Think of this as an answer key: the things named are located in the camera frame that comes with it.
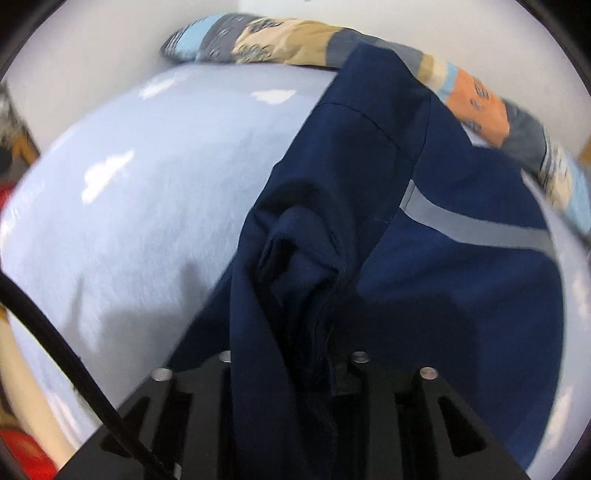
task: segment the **triangular cutout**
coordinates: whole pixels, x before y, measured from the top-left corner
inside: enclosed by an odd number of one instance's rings
[[[439,397],[438,402],[454,456],[463,457],[484,450],[485,441],[452,401],[447,397]]]
[[[135,437],[139,436],[139,431],[144,424],[144,418],[149,405],[150,399],[148,397],[143,397],[133,406],[133,408],[131,408],[129,413],[123,417],[123,423]],[[131,458],[129,452],[125,450],[110,433],[100,443],[100,448],[123,458]]]

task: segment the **folded fabric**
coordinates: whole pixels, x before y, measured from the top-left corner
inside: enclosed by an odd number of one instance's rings
[[[586,176],[586,170],[549,139],[530,113],[499,98],[448,61],[350,28],[243,13],[206,17],[188,25],[167,40],[162,52],[177,61],[276,61],[339,69],[359,43],[396,52],[460,122],[536,176],[550,203],[591,241],[591,177]]]
[[[526,468],[560,369],[554,257],[520,169],[473,147],[396,54],[361,45],[169,365],[231,347],[241,478],[330,477],[329,332],[386,367],[437,367]]]

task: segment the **beige curved object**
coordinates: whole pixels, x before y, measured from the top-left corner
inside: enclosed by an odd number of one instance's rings
[[[0,307],[0,377],[21,427],[30,434],[58,468],[75,453],[62,433],[41,388],[17,345],[6,311]]]

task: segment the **gray fabric patch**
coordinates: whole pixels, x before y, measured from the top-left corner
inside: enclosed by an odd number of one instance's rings
[[[426,199],[411,180],[400,209],[412,220],[461,244],[536,250],[555,260],[554,245],[545,230],[488,222],[443,209]]]
[[[344,28],[335,33],[326,46],[326,66],[334,69],[342,68],[364,36],[350,28]]]
[[[262,18],[260,15],[226,14],[220,18],[206,33],[199,47],[199,61],[230,63],[235,59],[232,50],[236,40],[242,35],[246,26]]]
[[[376,38],[376,42],[374,42],[373,45],[392,50],[400,57],[400,60],[404,62],[414,77],[418,75],[418,69],[421,66],[421,60],[423,59],[422,51],[417,50],[416,48],[407,47],[406,45],[401,45],[400,43],[385,41],[381,38]]]
[[[509,120],[509,136],[501,150],[524,170],[537,175],[546,155],[544,128],[533,116],[514,103],[503,99]]]

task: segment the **gray reflective stripe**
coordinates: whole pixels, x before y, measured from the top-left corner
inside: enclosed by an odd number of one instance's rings
[[[554,245],[547,231],[488,222],[450,212],[427,200],[412,180],[402,197],[400,208],[415,222],[462,244],[531,249],[555,259]]]

